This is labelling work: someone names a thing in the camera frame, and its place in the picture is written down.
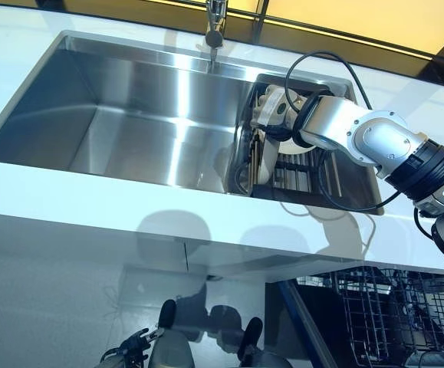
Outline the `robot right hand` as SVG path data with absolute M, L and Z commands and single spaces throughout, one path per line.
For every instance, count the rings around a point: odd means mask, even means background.
M 297 94 L 294 90 L 288 91 L 275 84 L 266 87 L 265 92 L 257 99 L 256 106 L 252 110 L 250 125 L 253 128 L 276 128 L 291 130 L 307 98 Z

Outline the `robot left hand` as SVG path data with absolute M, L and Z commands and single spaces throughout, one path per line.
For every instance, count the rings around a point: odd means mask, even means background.
M 118 347 L 107 350 L 100 358 L 97 367 L 144 367 L 144 361 L 148 357 L 144 351 L 148 350 L 151 343 L 159 339 L 164 333 L 163 328 L 151 332 L 148 328 L 137 331 Z

